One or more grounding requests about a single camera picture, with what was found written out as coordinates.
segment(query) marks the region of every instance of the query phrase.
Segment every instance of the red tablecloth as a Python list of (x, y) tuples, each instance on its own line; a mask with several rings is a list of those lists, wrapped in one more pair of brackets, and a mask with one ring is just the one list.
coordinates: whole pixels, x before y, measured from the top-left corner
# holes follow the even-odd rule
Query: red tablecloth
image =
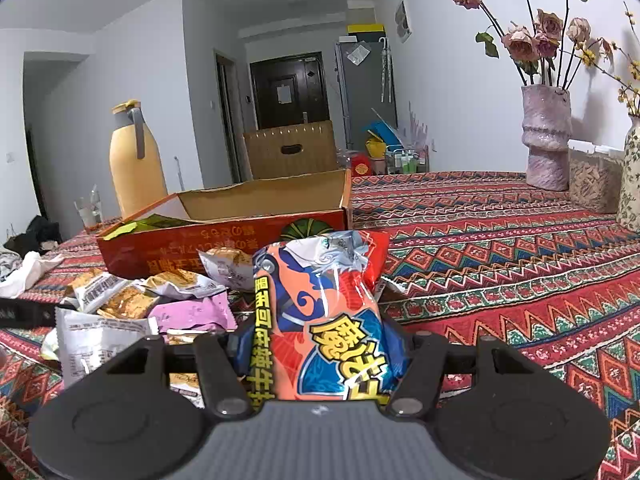
[[(356, 228), (392, 237), (386, 275), (404, 294), (387, 289), (382, 310), (412, 331), (465, 344), (487, 333), (516, 346), (611, 419), (598, 480), (640, 479), (638, 235), (519, 173), (356, 178), (353, 206)], [(75, 275), (102, 265), (92, 237), (56, 252), (63, 264), (23, 297), (57, 301)], [(10, 354), (0, 370), (0, 460), (16, 478), (39, 478), (28, 418), (60, 390), (38, 355), (45, 334), (0, 331)], [(444, 395), (468, 387), (468, 377), (448, 376)]]

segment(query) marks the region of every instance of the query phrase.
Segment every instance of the gray gripper base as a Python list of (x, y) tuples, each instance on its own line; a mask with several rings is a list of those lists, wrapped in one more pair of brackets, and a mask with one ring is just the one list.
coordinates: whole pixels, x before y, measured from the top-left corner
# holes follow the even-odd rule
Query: gray gripper base
[(373, 401), (267, 402), (224, 422), (166, 480), (474, 480), (418, 422), (394, 422)]

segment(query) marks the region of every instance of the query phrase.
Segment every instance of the brown cardboard box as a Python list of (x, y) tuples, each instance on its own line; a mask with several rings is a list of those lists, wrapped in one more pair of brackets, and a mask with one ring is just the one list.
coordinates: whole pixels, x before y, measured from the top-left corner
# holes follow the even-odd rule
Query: brown cardboard box
[[(281, 239), (350, 229), (350, 199), (348, 170), (174, 193), (101, 232), (98, 247), (109, 272), (131, 280), (171, 269), (204, 272), (198, 250), (231, 247), (254, 254)], [(152, 214), (197, 224), (104, 239)]]
[(254, 178), (338, 169), (331, 121), (247, 132), (244, 142)]

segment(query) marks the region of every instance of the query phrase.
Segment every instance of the pink ceramic vase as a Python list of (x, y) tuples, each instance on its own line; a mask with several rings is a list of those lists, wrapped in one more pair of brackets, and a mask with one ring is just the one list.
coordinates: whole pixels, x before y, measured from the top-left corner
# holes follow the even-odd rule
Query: pink ceramic vase
[(522, 87), (522, 142), (529, 147), (527, 184), (564, 191), (569, 187), (571, 97), (557, 86)]

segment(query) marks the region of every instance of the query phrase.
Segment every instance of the pink snack packet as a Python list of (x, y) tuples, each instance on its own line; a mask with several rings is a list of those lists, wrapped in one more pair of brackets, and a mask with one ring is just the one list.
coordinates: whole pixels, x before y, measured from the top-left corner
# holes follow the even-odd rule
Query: pink snack packet
[(202, 300), (176, 301), (164, 303), (153, 308), (149, 317), (158, 322), (158, 332), (163, 334), (169, 329), (209, 331), (220, 326), (224, 330), (238, 328), (226, 292)]

